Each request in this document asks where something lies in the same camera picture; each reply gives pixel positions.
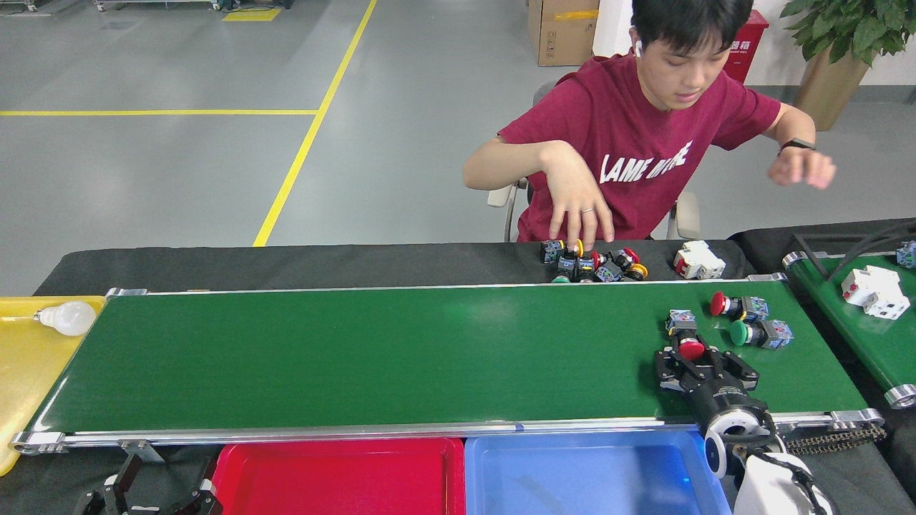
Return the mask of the person's right hand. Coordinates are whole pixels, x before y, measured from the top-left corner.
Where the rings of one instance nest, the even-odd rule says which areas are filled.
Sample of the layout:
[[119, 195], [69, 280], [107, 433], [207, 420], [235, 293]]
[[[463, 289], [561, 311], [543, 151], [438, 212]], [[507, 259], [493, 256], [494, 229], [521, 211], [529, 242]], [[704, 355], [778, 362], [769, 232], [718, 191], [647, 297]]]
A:
[[545, 174], [552, 197], [549, 238], [579, 240], [585, 250], [593, 249], [599, 232], [604, 241], [614, 241], [612, 212], [579, 152], [567, 142], [552, 140], [537, 144], [536, 155], [536, 170]]

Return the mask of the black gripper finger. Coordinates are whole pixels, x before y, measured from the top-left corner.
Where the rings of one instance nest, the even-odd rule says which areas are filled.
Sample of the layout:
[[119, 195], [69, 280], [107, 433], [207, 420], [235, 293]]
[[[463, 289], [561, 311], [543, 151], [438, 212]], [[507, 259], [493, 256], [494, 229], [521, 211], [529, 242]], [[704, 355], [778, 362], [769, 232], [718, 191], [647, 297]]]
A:
[[684, 355], [680, 348], [665, 346], [655, 354], [655, 375], [660, 387], [678, 393], [693, 393], [699, 388], [696, 356]]
[[190, 494], [161, 509], [161, 514], [223, 514], [223, 505], [215, 495], [210, 477], [203, 477]]
[[117, 474], [109, 476], [101, 489], [85, 493], [75, 506], [75, 514], [131, 514], [127, 493], [133, 486], [143, 459], [129, 453]]
[[709, 392], [752, 392], [758, 388], [759, 372], [732, 351], [707, 348], [703, 366], [701, 387]]

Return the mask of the person's left hand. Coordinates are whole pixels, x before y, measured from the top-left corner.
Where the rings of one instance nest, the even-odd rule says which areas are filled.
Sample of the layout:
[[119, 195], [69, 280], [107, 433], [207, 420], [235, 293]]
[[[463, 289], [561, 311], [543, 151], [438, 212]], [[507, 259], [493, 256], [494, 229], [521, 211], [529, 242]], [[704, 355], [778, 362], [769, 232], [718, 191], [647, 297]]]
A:
[[787, 147], [776, 156], [766, 173], [779, 186], [805, 185], [827, 189], [837, 176], [837, 166], [831, 157], [812, 149]]

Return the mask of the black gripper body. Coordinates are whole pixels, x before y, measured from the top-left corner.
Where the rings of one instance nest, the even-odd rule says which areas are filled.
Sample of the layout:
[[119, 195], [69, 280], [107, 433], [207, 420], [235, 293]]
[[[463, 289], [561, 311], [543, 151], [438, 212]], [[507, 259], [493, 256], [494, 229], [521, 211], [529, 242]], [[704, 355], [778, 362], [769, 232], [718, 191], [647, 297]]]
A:
[[743, 383], [726, 375], [685, 376], [681, 389], [703, 430], [762, 430], [768, 406], [751, 397]]

